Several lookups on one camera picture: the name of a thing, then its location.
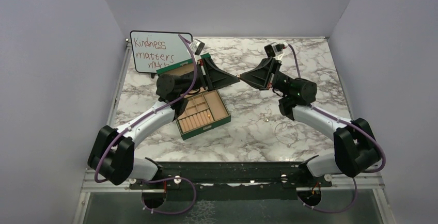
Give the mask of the green jewelry box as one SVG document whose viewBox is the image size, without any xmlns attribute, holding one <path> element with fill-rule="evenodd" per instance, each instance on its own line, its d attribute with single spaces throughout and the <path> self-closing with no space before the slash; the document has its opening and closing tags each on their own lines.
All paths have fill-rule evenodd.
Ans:
<svg viewBox="0 0 438 224">
<path fill-rule="evenodd" d="M 208 91 L 201 85 L 200 59 L 193 64 L 191 59 L 157 70 L 161 87 L 158 93 L 169 101 L 183 94 L 191 85 L 194 72 L 197 72 L 196 82 L 183 103 L 177 103 L 176 124 L 183 140 L 195 137 L 231 121 L 231 114 L 218 90 Z"/>
</svg>

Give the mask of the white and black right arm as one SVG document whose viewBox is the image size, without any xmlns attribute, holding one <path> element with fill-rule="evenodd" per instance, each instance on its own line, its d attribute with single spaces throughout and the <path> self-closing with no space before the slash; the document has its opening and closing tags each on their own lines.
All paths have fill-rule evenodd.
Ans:
<svg viewBox="0 0 438 224">
<path fill-rule="evenodd" d="M 302 185 L 311 186 L 326 174 L 344 174 L 353 178 L 385 167 L 386 155 L 365 119 L 349 120 L 313 106 L 316 83 L 291 78 L 280 72 L 280 66 L 280 60 L 265 58 L 256 68 L 240 74 L 239 78 L 255 89 L 272 89 L 280 96 L 279 110 L 283 116 L 310 126 L 333 141 L 332 154 L 317 155 L 301 165 L 298 180 Z M 378 162 L 380 167 L 371 170 L 370 167 Z"/>
</svg>

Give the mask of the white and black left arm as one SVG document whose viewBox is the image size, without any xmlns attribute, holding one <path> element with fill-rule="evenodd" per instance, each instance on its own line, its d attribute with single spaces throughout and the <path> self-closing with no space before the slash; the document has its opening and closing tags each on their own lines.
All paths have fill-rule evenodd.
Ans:
<svg viewBox="0 0 438 224">
<path fill-rule="evenodd" d="M 150 188 L 160 186 L 160 166 L 149 158 L 135 158 L 136 147 L 183 114 L 189 102 L 186 94 L 190 91 L 217 90 L 239 82 L 237 76 L 219 69 L 207 54 L 188 65 L 190 69 L 185 74 L 159 74 L 158 100 L 145 113 L 119 127 L 106 125 L 98 131 L 87 162 L 95 170 L 95 182 L 119 185 L 127 179 L 136 179 L 143 180 Z"/>
</svg>

